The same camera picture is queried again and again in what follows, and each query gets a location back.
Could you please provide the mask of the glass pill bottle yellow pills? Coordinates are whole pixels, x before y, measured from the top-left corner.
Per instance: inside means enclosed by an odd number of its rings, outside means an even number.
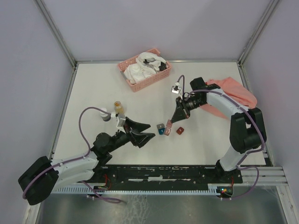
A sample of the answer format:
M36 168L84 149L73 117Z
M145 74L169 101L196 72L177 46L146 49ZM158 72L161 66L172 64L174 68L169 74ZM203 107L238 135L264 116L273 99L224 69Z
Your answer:
M124 107L122 106L122 103L120 101L114 102L114 110L115 113L124 114Z

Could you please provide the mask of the teal pill box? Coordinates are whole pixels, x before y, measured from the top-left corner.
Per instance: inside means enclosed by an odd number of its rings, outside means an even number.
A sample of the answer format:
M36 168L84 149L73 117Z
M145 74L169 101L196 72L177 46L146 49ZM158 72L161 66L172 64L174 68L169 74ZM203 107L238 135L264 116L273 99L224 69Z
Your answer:
M159 135L164 135L164 132L165 132L165 128L158 129Z

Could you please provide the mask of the grey pill box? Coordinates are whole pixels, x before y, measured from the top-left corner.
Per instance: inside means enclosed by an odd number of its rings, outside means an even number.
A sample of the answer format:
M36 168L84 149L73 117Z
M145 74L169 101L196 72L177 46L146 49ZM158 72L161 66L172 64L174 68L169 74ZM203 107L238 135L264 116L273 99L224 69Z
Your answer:
M164 124L163 123L157 124L157 129L162 129L162 128L164 128Z

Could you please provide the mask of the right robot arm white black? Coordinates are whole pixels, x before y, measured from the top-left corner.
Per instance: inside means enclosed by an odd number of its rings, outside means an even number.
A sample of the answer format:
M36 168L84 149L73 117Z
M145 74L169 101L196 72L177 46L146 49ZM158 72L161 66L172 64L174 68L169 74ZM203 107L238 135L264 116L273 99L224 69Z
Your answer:
M217 84L206 84L199 77L190 82L192 91L185 93L185 87L177 81L171 91L178 94L175 112L171 122L188 119L191 111L203 105L211 105L230 121L230 147L216 162L214 176L219 182L231 178L231 171L239 169L248 155L263 151L267 140L262 111L241 105Z

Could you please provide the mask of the red pill box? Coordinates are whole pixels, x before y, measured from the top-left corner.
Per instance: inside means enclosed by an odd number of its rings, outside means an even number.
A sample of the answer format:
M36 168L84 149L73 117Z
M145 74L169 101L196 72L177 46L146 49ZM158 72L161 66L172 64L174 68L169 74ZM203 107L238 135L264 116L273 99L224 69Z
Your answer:
M171 128L172 128L172 121L169 119L165 126L164 135L169 136L171 133Z
M184 132L184 128L183 128L183 127L179 127L179 128L176 130L176 133L177 133L178 135L181 135L183 132Z

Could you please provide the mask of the white bottle cap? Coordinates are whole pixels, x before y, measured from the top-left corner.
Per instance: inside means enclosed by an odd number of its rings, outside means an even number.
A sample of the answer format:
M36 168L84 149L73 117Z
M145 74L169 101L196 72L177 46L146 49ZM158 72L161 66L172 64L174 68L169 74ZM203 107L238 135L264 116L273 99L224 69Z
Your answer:
M103 121L108 122L111 119L111 114L106 108L100 108L100 116Z

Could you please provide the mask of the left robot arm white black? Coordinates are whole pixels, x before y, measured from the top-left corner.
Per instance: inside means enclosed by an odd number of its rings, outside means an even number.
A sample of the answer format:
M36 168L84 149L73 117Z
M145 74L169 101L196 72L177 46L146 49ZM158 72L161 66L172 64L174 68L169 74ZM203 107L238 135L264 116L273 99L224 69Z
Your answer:
M92 180L99 182L103 178L103 170L111 159L111 153L116 149L131 143L142 148L152 138L154 133L147 133L149 124L139 123L125 118L122 126L113 135L99 133L88 151L82 155L66 160L50 160L47 156L38 158L18 179L23 191L23 199L29 205L44 201L57 189L67 185Z

